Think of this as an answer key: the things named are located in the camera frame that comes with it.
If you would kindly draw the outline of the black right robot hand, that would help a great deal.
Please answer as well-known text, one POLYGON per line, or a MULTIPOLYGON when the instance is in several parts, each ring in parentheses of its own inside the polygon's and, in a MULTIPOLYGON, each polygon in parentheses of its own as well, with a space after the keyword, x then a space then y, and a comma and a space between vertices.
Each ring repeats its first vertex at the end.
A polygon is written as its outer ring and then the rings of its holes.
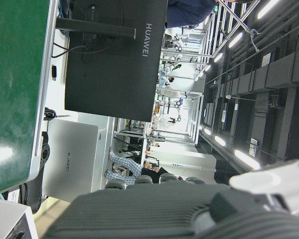
POLYGON ((230 178, 167 178, 76 198, 46 239, 299 239, 299 159, 230 178))

